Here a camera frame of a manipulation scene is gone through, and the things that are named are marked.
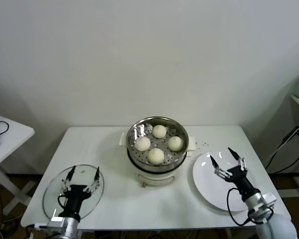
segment white plate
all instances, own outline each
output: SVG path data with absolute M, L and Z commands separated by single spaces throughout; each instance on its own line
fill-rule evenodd
M 216 160 L 218 165 L 224 169 L 230 169 L 238 165 L 238 162 L 231 155 L 229 150 L 208 152 L 201 155 L 193 167 L 193 178 L 200 194 L 212 205 L 227 211 L 227 193 L 231 188 L 236 188 L 234 183 L 228 183 L 218 177 L 211 163 L 210 155 Z M 255 179 L 250 171 L 247 172 L 247 178 L 256 187 Z M 241 200 L 237 190 L 233 190 L 229 195 L 229 208 L 232 212 L 239 212 L 247 209 L 246 204 Z

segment floor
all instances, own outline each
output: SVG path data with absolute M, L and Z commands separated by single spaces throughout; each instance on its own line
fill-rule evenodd
M 19 187 L 22 188 L 29 180 L 33 180 L 33 178 L 19 178 L 19 177 L 13 177 L 11 180 L 13 183 Z M 273 182 L 277 189 L 292 189 L 296 188 L 297 185 L 290 177 L 279 177 L 279 178 L 273 178 Z M 3 205 L 6 205 L 12 198 L 12 194 L 7 191 L 5 188 L 0 187 L 0 194 L 2 197 Z M 299 238 L 299 198 L 287 198 L 284 199 L 284 203 L 286 207 L 288 208 L 293 223 L 296 226 L 298 238 Z M 20 216 L 25 211 L 25 206 L 22 204 L 18 204 L 18 206 L 11 212 L 11 214 L 8 217 L 4 217 L 4 220 L 14 218 L 17 216 Z M 233 235 L 238 233 L 239 231 L 244 229 L 236 229 L 232 230 Z M 42 231 L 33 231 L 34 239 L 44 239 L 46 236 L 44 232 Z M 163 231 L 159 232 L 157 235 L 157 232 L 127 232 L 125 238 L 126 239 L 226 239 L 226 232 L 224 229 L 214 229 L 214 230 L 193 230 L 193 231 Z M 95 233 L 83 233 L 82 239 L 100 239 L 101 237 L 104 237 L 104 239 L 118 239 L 120 236 L 120 232 L 95 232 Z M 24 228 L 19 226 L 17 228 L 17 231 L 10 237 L 6 237 L 8 239 L 26 239 L 26 233 Z

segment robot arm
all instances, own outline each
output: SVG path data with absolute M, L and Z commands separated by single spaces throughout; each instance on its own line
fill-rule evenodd
M 297 232 L 292 222 L 281 215 L 274 214 L 273 208 L 277 199 L 273 193 L 263 195 L 259 189 L 254 188 L 246 177 L 248 170 L 244 158 L 241 158 L 232 149 L 228 148 L 228 150 L 238 161 L 238 166 L 223 170 L 212 155 L 210 155 L 210 159 L 215 168 L 215 174 L 226 182 L 234 183 L 242 197 L 242 201 L 247 205 L 248 219 L 244 224 L 248 222 L 255 223 L 260 239 L 296 239 Z
M 56 215 L 56 209 L 53 217 L 48 224 L 36 224 L 36 230 L 48 229 L 53 234 L 50 238 L 58 239 L 77 239 L 78 224 L 81 221 L 79 215 L 84 200 L 91 197 L 92 193 L 100 186 L 100 169 L 98 168 L 92 182 L 89 184 L 73 182 L 72 177 L 75 172 L 73 166 L 67 174 L 66 179 L 62 180 L 63 193 L 58 196 L 58 203 L 63 211 Z M 65 203 L 61 203 L 60 199 L 65 198 Z

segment white wall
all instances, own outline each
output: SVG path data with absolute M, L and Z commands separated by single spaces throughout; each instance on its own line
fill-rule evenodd
M 298 76 L 299 0 L 1 0 L 0 114 L 36 131 L 4 167 L 42 173 L 69 126 L 152 115 L 240 124 L 264 155 Z

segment metal steamer tray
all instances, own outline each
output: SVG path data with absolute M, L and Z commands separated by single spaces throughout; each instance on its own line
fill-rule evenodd
M 155 138 L 152 135 L 153 127 L 158 124 L 166 127 L 167 133 L 164 138 Z M 143 136 L 150 139 L 150 148 L 140 152 L 135 148 L 135 141 Z M 183 148 L 178 152 L 168 148 L 168 140 L 173 136 L 179 136 L 184 142 Z M 140 120 L 130 128 L 126 145 L 129 158 L 137 168 L 147 173 L 162 174 L 170 172 L 182 164 L 186 157 L 188 141 L 187 132 L 180 123 L 165 117 L 149 117 Z M 160 165 L 152 165 L 148 162 L 148 153 L 153 148 L 159 148 L 164 152 L 165 158 Z

